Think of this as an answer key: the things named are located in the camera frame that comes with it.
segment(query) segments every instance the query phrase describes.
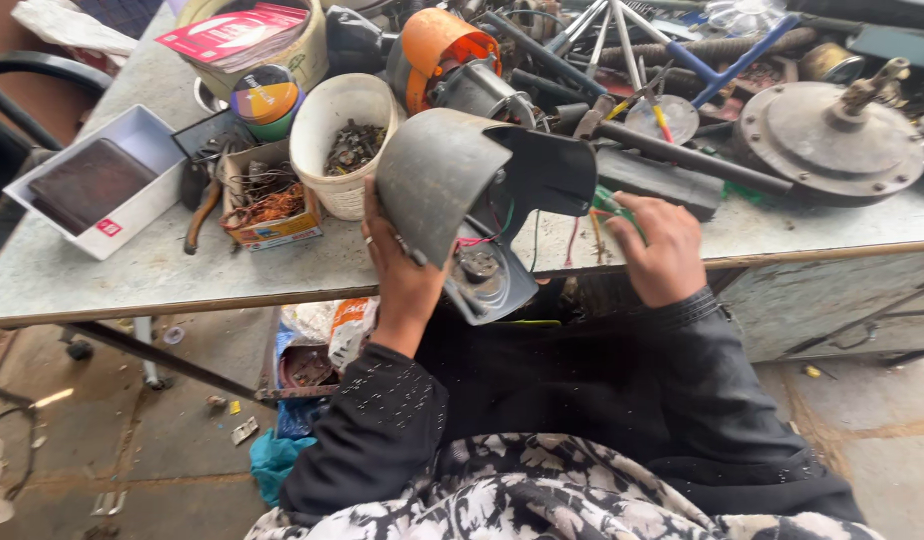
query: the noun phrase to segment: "black chair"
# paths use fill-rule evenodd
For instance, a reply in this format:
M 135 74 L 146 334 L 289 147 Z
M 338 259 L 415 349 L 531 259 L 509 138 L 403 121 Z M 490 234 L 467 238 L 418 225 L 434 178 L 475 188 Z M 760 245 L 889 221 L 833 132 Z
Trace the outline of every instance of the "black chair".
M 91 94 L 102 97 L 111 86 L 111 77 L 94 67 L 72 59 L 36 53 L 13 51 L 0 55 L 0 75 L 26 71 L 71 81 Z M 17 131 L 0 121 L 0 251 L 15 226 L 25 215 L 18 202 L 2 193 L 2 188 L 15 178 L 44 163 L 63 146 L 36 120 L 0 90 L 0 112 L 35 141 L 33 144 Z

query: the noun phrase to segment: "colorful tin lid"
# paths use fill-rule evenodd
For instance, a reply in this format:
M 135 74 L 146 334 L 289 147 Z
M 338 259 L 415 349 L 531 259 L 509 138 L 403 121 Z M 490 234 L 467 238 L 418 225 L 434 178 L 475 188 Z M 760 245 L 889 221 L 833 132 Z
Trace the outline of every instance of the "colorful tin lid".
M 239 79 L 229 105 L 249 124 L 271 124 L 299 101 L 299 85 L 284 65 L 261 65 Z

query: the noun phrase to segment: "hand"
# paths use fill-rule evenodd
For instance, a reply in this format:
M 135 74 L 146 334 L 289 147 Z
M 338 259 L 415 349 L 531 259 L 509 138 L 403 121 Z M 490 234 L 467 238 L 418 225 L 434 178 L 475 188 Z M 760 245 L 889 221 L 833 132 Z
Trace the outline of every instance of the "hand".
M 372 341 L 412 358 L 442 294 L 450 261 L 439 270 L 431 263 L 419 266 L 408 257 L 396 239 L 396 228 L 381 216 L 371 175 L 365 178 L 362 237 L 372 239 L 369 255 L 378 274 L 378 328 Z
M 629 220 L 612 217 L 605 222 L 625 255 L 632 287 L 646 306 L 674 304 L 706 285 L 699 257 L 702 228 L 684 206 L 621 191 L 612 198 L 632 211 L 645 232 L 648 246 Z

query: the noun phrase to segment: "concrete floor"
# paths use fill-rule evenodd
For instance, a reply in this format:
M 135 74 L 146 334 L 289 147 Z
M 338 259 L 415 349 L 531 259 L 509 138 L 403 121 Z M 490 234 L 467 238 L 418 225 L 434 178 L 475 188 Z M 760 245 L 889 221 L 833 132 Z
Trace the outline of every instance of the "concrete floor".
M 161 317 L 156 345 L 253 386 L 270 321 L 267 309 Z M 185 338 L 161 342 L 176 324 Z M 204 398 L 221 392 L 182 376 L 154 392 L 138 359 L 96 344 L 93 360 L 74 362 L 59 335 L 50 325 L 21 330 L 0 370 L 0 387 L 36 399 L 74 389 L 40 410 L 37 435 L 48 439 L 0 540 L 80 539 L 103 522 L 88 515 L 95 497 L 122 490 L 124 510 L 104 518 L 122 539 L 243 538 L 267 507 L 248 473 L 254 436 L 234 447 L 229 433 L 252 415 L 263 433 L 275 413 L 243 399 L 237 415 L 213 411 Z M 924 540 L 924 360 L 900 370 L 855 360 L 818 365 L 838 380 L 808 377 L 799 363 L 757 364 L 756 373 L 780 418 L 852 482 L 876 531 Z M 0 437 L 9 461 L 3 485 L 11 485 L 23 472 L 24 420 L 0 422 Z

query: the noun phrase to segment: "orange motor part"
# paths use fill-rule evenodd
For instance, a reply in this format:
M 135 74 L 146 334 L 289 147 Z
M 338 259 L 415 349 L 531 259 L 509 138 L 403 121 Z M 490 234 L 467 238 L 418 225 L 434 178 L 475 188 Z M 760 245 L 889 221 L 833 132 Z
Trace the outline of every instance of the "orange motor part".
M 442 75 L 441 65 L 445 62 L 459 65 L 495 54 L 492 67 L 496 75 L 502 74 L 495 38 L 437 7 L 412 15 L 399 41 L 401 54 L 389 60 L 389 81 L 398 98 L 403 100 L 409 117 L 431 108 L 425 93 L 429 81 Z M 398 75 L 404 78 L 406 73 L 406 80 L 397 80 Z

